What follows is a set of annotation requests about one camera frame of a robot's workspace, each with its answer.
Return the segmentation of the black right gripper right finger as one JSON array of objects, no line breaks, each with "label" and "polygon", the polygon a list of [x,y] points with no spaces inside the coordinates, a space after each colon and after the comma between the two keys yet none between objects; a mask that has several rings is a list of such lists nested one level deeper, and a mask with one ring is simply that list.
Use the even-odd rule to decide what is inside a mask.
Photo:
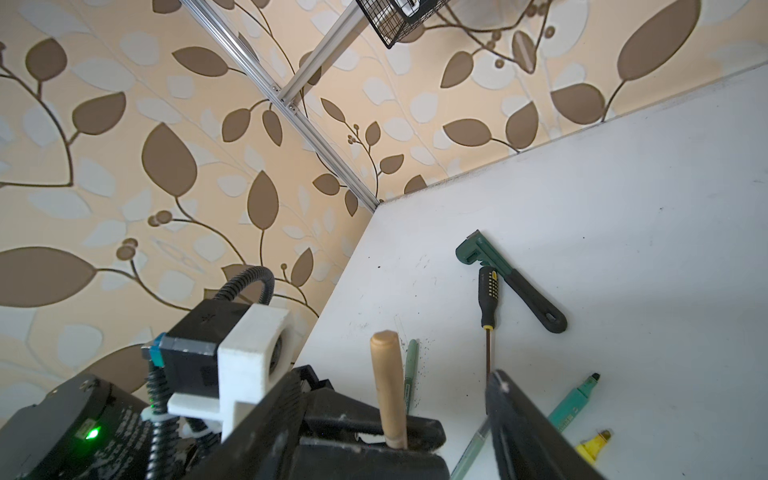
[{"label": "black right gripper right finger", "polygon": [[502,370],[488,378],[485,402],[499,477],[502,479],[600,479]]}]

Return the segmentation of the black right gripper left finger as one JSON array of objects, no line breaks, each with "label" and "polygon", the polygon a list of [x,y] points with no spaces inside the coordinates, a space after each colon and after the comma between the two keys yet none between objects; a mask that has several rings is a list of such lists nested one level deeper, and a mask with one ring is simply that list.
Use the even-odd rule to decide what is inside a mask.
[{"label": "black right gripper left finger", "polygon": [[188,479],[287,479],[303,420],[300,375],[291,371]]}]

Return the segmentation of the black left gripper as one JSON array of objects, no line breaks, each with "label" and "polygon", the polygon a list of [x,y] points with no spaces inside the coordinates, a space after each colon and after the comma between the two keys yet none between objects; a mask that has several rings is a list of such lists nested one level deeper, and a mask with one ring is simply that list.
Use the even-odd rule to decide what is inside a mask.
[{"label": "black left gripper", "polygon": [[306,410],[293,457],[295,479],[447,479],[437,450],[446,442],[434,419],[406,418],[407,448],[384,441],[377,408],[343,395],[309,365],[295,369]]}]

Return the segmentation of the green highlighter pen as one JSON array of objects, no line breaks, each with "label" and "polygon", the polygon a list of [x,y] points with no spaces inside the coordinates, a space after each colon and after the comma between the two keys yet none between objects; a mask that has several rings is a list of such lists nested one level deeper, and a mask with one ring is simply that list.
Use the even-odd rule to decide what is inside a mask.
[{"label": "green highlighter pen", "polygon": [[548,420],[558,432],[564,432],[588,404],[599,380],[599,373],[591,374],[578,387],[573,388],[549,414]]}]

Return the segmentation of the yellow highlighter pen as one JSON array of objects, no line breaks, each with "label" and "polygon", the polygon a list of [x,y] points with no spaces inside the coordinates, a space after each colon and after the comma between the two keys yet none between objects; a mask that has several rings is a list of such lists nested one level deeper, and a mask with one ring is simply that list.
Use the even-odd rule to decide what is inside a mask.
[{"label": "yellow highlighter pen", "polygon": [[601,430],[590,440],[580,443],[575,447],[576,452],[590,465],[597,463],[601,450],[612,438],[610,430]]}]

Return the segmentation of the grey green fountain pen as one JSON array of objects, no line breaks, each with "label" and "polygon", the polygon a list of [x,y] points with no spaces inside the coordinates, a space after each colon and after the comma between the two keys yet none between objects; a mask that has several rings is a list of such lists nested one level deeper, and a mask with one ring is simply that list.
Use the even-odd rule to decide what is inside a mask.
[{"label": "grey green fountain pen", "polygon": [[475,431],[470,442],[467,444],[458,463],[452,470],[450,474],[451,480],[463,480],[465,478],[476,458],[482,451],[490,430],[490,419],[486,416],[479,428]]}]

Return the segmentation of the brown pen cap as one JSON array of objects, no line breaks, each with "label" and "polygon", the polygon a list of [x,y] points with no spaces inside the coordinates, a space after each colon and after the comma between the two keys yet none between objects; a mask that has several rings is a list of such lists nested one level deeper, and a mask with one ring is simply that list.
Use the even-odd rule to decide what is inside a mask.
[{"label": "brown pen cap", "polygon": [[375,333],[370,339],[370,352],[385,443],[390,448],[405,450],[407,415],[398,334],[392,330]]}]

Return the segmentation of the light green pen cap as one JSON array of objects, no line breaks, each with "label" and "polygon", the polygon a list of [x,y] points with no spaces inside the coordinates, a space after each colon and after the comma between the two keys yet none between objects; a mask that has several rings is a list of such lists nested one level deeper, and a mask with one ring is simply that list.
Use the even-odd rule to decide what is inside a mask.
[{"label": "light green pen cap", "polygon": [[404,402],[406,413],[409,414],[415,392],[416,374],[419,359],[419,341],[411,339],[406,349],[405,375],[404,375]]}]

